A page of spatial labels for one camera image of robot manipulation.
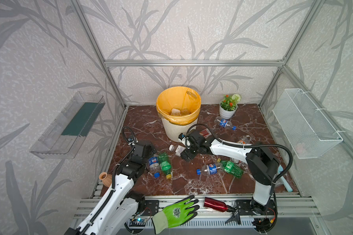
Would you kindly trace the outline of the white label clear bottle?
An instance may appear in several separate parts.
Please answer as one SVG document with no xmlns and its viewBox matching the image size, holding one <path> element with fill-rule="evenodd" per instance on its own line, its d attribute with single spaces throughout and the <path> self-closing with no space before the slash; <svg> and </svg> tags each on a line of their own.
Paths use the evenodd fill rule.
<svg viewBox="0 0 353 235">
<path fill-rule="evenodd" d="M 181 156 L 181 153 L 185 150 L 186 148 L 181 145 L 170 145 L 169 150 L 171 152 L 174 152 L 177 156 Z"/>
</svg>

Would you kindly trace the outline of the green bottle yellow cap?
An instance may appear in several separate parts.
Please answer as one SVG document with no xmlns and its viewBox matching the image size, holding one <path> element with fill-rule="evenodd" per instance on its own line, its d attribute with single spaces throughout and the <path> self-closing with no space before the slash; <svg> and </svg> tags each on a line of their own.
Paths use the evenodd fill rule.
<svg viewBox="0 0 353 235">
<path fill-rule="evenodd" d="M 158 156 L 158 161 L 166 179 L 172 179 L 172 164 L 169 155 L 166 152 L 161 152 Z"/>
</svg>

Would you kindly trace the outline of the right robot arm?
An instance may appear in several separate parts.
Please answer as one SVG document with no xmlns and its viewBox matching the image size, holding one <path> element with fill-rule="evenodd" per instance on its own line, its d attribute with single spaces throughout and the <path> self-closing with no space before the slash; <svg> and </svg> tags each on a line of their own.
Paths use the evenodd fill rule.
<svg viewBox="0 0 353 235">
<path fill-rule="evenodd" d="M 266 211 L 276 182 L 288 172 L 293 164 L 291 151 L 278 144 L 241 145 L 215 136 L 204 138 L 198 130 L 192 130 L 187 135 L 179 134 L 178 141 L 186 147 L 181 153 L 181 158 L 187 162 L 193 160 L 197 154 L 208 154 L 237 159 L 247 164 L 256 182 L 251 200 L 251 210 L 255 214 L 262 214 Z M 283 171 L 278 172 L 280 162 L 269 147 L 283 149 L 288 154 L 289 162 Z"/>
</svg>

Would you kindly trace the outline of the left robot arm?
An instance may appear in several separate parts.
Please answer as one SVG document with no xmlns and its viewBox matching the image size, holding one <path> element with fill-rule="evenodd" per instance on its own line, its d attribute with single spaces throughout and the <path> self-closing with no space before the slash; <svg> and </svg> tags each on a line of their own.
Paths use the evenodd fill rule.
<svg viewBox="0 0 353 235">
<path fill-rule="evenodd" d="M 129 218 L 145 209 L 143 194 L 132 190 L 147 160 L 156 154 L 149 141 L 139 141 L 115 168 L 112 183 L 92 212 L 66 235 L 115 235 Z"/>
</svg>

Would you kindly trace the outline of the yellow red label bottle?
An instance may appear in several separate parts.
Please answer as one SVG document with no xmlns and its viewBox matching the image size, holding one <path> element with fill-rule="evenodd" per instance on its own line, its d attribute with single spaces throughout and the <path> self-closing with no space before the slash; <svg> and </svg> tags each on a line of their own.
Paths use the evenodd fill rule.
<svg viewBox="0 0 353 235">
<path fill-rule="evenodd" d="M 205 139 L 207 139 L 209 136 L 212 135 L 212 133 L 209 129 L 206 128 L 200 132 L 200 135 L 202 135 Z"/>
</svg>

